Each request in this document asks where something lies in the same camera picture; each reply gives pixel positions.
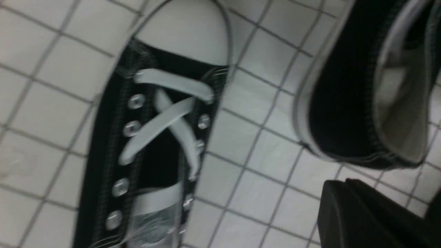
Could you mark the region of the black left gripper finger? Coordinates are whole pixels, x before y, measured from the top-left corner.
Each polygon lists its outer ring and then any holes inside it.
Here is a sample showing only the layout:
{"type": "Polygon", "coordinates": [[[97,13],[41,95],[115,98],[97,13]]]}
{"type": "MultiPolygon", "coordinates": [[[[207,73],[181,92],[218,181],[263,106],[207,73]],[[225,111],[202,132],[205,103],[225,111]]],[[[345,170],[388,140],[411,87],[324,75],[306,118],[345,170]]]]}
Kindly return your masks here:
{"type": "Polygon", "coordinates": [[[327,180],[318,231],[323,248],[439,248],[440,218],[412,213],[359,179],[327,180]]]}

